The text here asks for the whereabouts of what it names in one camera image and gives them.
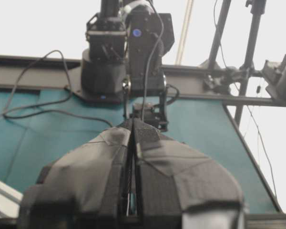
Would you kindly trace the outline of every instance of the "metal frame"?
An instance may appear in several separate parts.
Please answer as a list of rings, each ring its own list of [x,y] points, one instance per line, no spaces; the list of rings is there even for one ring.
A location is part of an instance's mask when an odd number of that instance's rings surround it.
[[[13,87],[16,77],[21,70],[37,58],[0,56],[0,89]],[[80,72],[80,60],[67,60],[71,78]],[[261,105],[261,106],[284,106],[273,99],[255,98],[245,96],[220,95],[203,89],[203,81],[210,73],[224,73],[224,70],[208,70],[190,66],[163,66],[167,81],[177,86],[182,99],[208,99],[222,100],[225,105]],[[46,59],[38,63],[24,76],[19,83],[19,89],[42,90],[63,89],[67,84],[60,59]],[[262,77],[259,71],[254,71],[253,76]]]

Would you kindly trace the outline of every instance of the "metal beam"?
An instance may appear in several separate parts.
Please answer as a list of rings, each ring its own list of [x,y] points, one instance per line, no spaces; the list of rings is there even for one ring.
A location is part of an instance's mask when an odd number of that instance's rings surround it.
[[[248,7],[252,4],[251,13],[252,13],[252,22],[251,22],[251,29],[249,34],[249,40],[247,45],[247,51],[245,56],[245,63],[241,67],[242,69],[248,70],[246,80],[244,80],[240,84],[239,95],[245,96],[248,88],[248,80],[251,76],[251,70],[254,69],[253,65],[253,56],[257,41],[257,35],[259,30],[259,25],[261,22],[261,17],[265,13],[266,7],[266,0],[248,0],[246,6]],[[235,112],[235,121],[237,125],[240,125],[240,120],[243,113],[243,106],[238,106]]]
[[[18,74],[22,69],[37,58],[31,57],[12,57],[0,56],[0,89],[12,88]],[[67,60],[70,76],[80,74],[80,61]],[[205,75],[211,72],[225,73],[223,70],[203,69],[190,66],[164,65],[164,72],[167,81],[180,90],[182,99],[206,99],[221,100],[225,105],[260,105],[260,106],[286,106],[274,102],[269,98],[254,98],[245,96],[220,95],[212,91],[205,91],[203,82]],[[63,89],[67,80],[63,71],[63,65],[60,59],[46,59],[37,64],[36,67],[27,72],[19,83],[19,89],[23,90],[42,90],[42,89]],[[174,96],[174,92],[169,92],[169,96]]]

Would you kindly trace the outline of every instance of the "teal table surface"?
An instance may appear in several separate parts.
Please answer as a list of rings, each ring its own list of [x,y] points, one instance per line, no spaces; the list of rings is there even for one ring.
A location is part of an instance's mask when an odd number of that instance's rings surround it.
[[[40,94],[16,93],[12,106],[54,101],[66,95],[61,90],[44,90]],[[0,92],[0,112],[8,96],[9,93]],[[46,108],[101,117],[114,125],[123,121],[122,105],[87,106],[76,97]],[[167,136],[212,157],[235,176],[250,213],[276,212],[220,101],[178,100],[168,106],[168,119]],[[21,120],[0,119],[0,180],[23,192],[36,182],[45,164],[95,138],[106,128],[105,123],[53,113]]]

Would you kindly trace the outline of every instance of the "metal pole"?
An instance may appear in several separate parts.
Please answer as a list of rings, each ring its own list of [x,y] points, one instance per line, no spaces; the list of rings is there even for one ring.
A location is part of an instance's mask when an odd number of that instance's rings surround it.
[[[179,42],[179,48],[178,48],[178,53],[177,53],[177,58],[176,58],[176,65],[181,65],[182,63],[182,57],[184,53],[185,42],[186,42],[190,20],[192,16],[193,5],[194,5],[194,0],[187,1],[186,12],[184,15],[184,22],[183,22],[183,27],[182,27],[182,32],[181,32],[180,42]]]
[[[251,72],[254,69],[253,56],[254,56],[261,17],[265,13],[266,0],[248,0],[246,6],[249,6],[250,4],[252,5],[251,13],[253,16],[252,16],[251,29],[246,51],[245,63],[241,67],[241,69],[248,71],[246,72],[247,76],[245,77],[245,80],[240,85],[239,89],[240,96],[246,95],[248,88],[248,81],[251,76]],[[243,113],[243,106],[236,107],[235,122],[237,123],[238,126],[240,125],[242,113]]]
[[[219,49],[220,42],[221,42],[221,37],[223,35],[223,31],[225,28],[225,21],[227,19],[228,12],[230,9],[230,4],[231,4],[231,0],[224,0],[221,6],[217,28],[215,31],[213,44],[212,44],[212,48],[211,48],[211,52],[209,56],[209,66],[208,66],[209,70],[213,70],[215,66],[216,57],[217,57],[218,49]]]
[[[119,0],[102,0],[100,17],[116,17],[119,12],[119,5]]]

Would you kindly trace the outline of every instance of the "wire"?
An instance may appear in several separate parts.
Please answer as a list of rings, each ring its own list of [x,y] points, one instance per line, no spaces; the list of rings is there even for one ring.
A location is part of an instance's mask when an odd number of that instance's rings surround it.
[[[89,119],[89,120],[100,121],[100,122],[104,122],[104,123],[108,124],[110,127],[113,127],[111,122],[109,122],[107,120],[104,120],[104,119],[101,119],[101,118],[95,118],[95,117],[89,117],[89,116],[73,114],[73,113],[70,113],[70,112],[67,112],[67,111],[64,111],[64,110],[57,110],[57,109],[48,109],[48,110],[39,111],[39,112],[36,112],[36,113],[33,113],[33,114],[27,114],[27,115],[22,115],[22,116],[14,116],[13,119],[28,118],[28,117],[32,117],[32,116],[36,116],[36,115],[49,113],[49,112],[61,113],[61,114],[64,114],[64,115],[69,115],[69,116],[73,116],[73,117],[81,118],[81,119]]]
[[[217,29],[217,24],[216,24],[215,10],[216,10],[217,2],[218,2],[218,0],[215,1],[214,8],[213,8],[213,18],[214,18],[214,25],[215,25],[215,28],[216,28],[216,29]],[[219,42],[219,47],[220,47],[220,50],[221,50],[221,56],[222,56],[222,58],[223,58],[224,65],[225,65],[226,68],[228,68],[227,65],[226,65],[226,62],[225,62],[225,57],[224,57],[224,52],[223,52],[223,47],[222,47],[221,41]],[[234,83],[234,86],[235,86],[236,89],[239,91],[239,89],[238,89],[236,83]],[[269,163],[269,166],[270,166],[271,178],[272,178],[272,182],[273,182],[273,187],[274,187],[274,191],[275,191],[275,196],[276,196],[276,198],[277,198],[277,194],[276,194],[276,184],[275,184],[275,180],[274,180],[274,176],[273,176],[272,164],[271,164],[271,161],[270,161],[270,159],[269,159],[269,157],[268,157],[268,153],[267,153],[267,151],[266,151],[266,147],[265,147],[265,144],[264,144],[264,141],[263,141],[263,137],[262,137],[262,135],[261,135],[261,132],[260,132],[260,130],[259,130],[259,126],[258,126],[258,124],[257,124],[257,122],[256,122],[256,120],[255,120],[255,118],[254,118],[254,116],[253,116],[252,111],[250,110],[250,108],[249,108],[248,105],[246,105],[246,107],[247,107],[247,109],[248,109],[248,111],[249,111],[249,113],[250,113],[250,115],[251,115],[251,118],[252,118],[254,124],[256,125],[257,134],[259,135],[259,138],[261,139],[262,147],[263,147],[264,153],[265,153],[265,155],[266,155],[266,158],[267,158],[268,163]]]
[[[11,102],[12,102],[12,99],[15,95],[15,92],[17,90],[17,87],[18,87],[18,83],[19,81],[21,80],[21,78],[24,76],[24,74],[31,68],[33,67],[35,64],[37,64],[38,62],[41,62],[43,61],[45,58],[47,58],[50,54],[54,53],[54,52],[58,52],[60,55],[61,55],[61,60],[63,62],[63,66],[64,66],[64,71],[66,73],[66,77],[67,77],[67,80],[68,80],[68,84],[69,84],[69,94],[66,98],[64,99],[61,99],[61,100],[58,100],[58,101],[53,101],[53,102],[46,102],[46,103],[41,103],[41,104],[32,104],[32,105],[26,105],[26,106],[20,106],[20,107],[15,107],[15,108],[12,108],[12,109],[8,109]],[[89,120],[95,120],[95,121],[100,121],[100,122],[104,122],[106,124],[108,124],[110,127],[113,127],[113,125],[105,120],[105,119],[101,119],[101,118],[95,118],[95,117],[89,117],[89,116],[81,116],[81,115],[77,115],[77,114],[72,114],[72,113],[69,113],[69,112],[66,112],[66,111],[63,111],[63,110],[54,110],[54,109],[50,109],[50,110],[44,110],[44,111],[41,111],[41,112],[35,112],[35,113],[32,113],[32,114],[27,114],[27,115],[21,115],[21,116],[11,116],[11,115],[7,115],[8,113],[11,113],[13,111],[17,111],[17,110],[23,110],[23,109],[27,109],[27,108],[37,108],[37,107],[41,107],[41,106],[46,106],[46,105],[51,105],[51,104],[59,104],[59,103],[63,103],[63,102],[66,102],[68,101],[69,99],[71,99],[72,97],[72,84],[71,84],[71,81],[70,81],[70,76],[69,76],[69,73],[68,73],[68,67],[67,67],[67,63],[65,61],[65,58],[62,54],[61,51],[59,50],[53,50],[49,53],[47,53],[45,56],[33,61],[32,63],[30,63],[24,70],[22,70],[21,74],[18,76],[15,84],[14,84],[14,87],[11,91],[11,94],[9,96],[9,99],[3,109],[3,112],[0,113],[0,117],[5,117],[5,118],[8,118],[8,119],[21,119],[21,118],[27,118],[27,117],[32,117],[32,116],[35,116],[35,115],[40,115],[40,114],[44,114],[44,113],[48,113],[48,112],[57,112],[57,113],[61,113],[61,114],[65,114],[65,115],[70,115],[70,116],[73,116],[73,117],[77,117],[77,118],[83,118],[83,119],[89,119]]]
[[[175,96],[174,96],[173,98],[171,98],[169,101],[166,102],[166,105],[170,105],[170,104],[174,103],[174,102],[179,98],[180,91],[179,91],[178,88],[176,88],[175,86],[173,86],[173,85],[171,85],[171,84],[168,84],[167,87],[168,87],[168,88],[173,88],[173,89],[176,90]]]
[[[141,109],[141,120],[144,122],[144,112],[145,112],[145,103],[146,103],[146,97],[147,97],[147,82],[148,82],[148,73],[149,73],[149,68],[150,68],[150,63],[151,63],[151,60],[152,60],[152,57],[153,57],[153,54],[159,44],[159,42],[161,41],[161,38],[163,36],[163,33],[164,33],[164,24],[163,24],[163,21],[162,21],[162,18],[160,17],[160,15],[158,14],[158,12],[156,11],[153,3],[151,2],[151,0],[148,0],[154,13],[157,15],[157,17],[159,18],[159,21],[160,21],[160,24],[161,24],[161,32],[160,32],[160,35],[156,41],[156,43],[154,44],[153,46],[153,49],[148,57],[148,60],[147,60],[147,64],[146,64],[146,69],[145,69],[145,75],[144,75],[144,95],[143,95],[143,104],[142,104],[142,109]]]
[[[260,138],[260,140],[261,140],[264,153],[265,153],[266,158],[267,158],[267,161],[268,161],[268,163],[269,163],[270,172],[271,172],[271,178],[272,178],[272,183],[273,183],[273,187],[274,187],[274,191],[275,191],[275,196],[276,196],[276,198],[277,198],[276,183],[275,183],[275,179],[274,179],[274,175],[273,175],[272,164],[271,164],[271,161],[270,161],[270,159],[269,159],[268,153],[267,153],[267,151],[266,151],[266,147],[265,147],[265,144],[264,144],[264,140],[263,140],[262,134],[261,134],[260,129],[259,129],[259,125],[257,124],[257,121],[255,120],[255,118],[254,118],[254,116],[253,116],[253,114],[252,114],[252,111],[250,110],[249,106],[246,105],[246,107],[247,107],[247,109],[248,109],[248,111],[249,111],[249,113],[250,113],[250,115],[251,115],[251,118],[252,118],[252,120],[253,120],[253,122],[254,122],[256,128],[257,128],[257,134],[259,135],[259,138]]]

